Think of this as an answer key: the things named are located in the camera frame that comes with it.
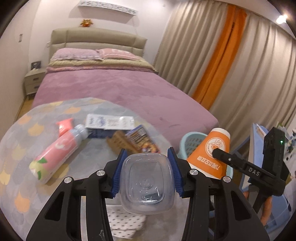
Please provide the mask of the person's right hand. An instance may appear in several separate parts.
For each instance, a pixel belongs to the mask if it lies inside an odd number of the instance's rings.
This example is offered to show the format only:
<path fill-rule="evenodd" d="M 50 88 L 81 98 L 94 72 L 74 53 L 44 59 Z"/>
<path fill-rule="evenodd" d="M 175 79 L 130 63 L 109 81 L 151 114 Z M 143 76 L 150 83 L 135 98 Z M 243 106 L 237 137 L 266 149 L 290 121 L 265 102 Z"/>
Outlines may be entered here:
<path fill-rule="evenodd" d="M 252 191 L 249 193 L 249 191 L 243 192 L 243 195 L 245 198 L 249 201 L 249 203 L 253 206 L 255 204 L 256 198 L 260 197 L 260 192 Z M 273 198 L 270 196 L 266 198 L 264 203 L 262 204 L 260 210 L 261 213 L 259 213 L 260 221 L 263 226 L 265 226 L 270 218 L 271 212 L 272 212 L 272 200 Z"/>

